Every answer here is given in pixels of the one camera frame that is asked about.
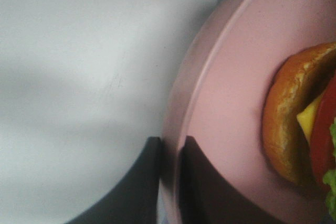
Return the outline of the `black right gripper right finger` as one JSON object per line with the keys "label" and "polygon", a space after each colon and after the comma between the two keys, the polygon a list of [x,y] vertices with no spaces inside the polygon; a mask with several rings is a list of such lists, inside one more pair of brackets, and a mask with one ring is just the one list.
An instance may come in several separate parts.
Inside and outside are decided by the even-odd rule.
{"label": "black right gripper right finger", "polygon": [[179,206],[184,223],[332,222],[323,194],[279,177],[256,138],[198,142],[188,136]]}

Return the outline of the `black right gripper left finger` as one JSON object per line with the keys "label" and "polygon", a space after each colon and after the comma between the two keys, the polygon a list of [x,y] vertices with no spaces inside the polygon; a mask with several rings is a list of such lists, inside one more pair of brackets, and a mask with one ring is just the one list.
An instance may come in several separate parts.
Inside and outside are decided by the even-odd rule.
{"label": "black right gripper left finger", "polygon": [[162,142],[149,137],[125,176],[69,223],[156,223]]}

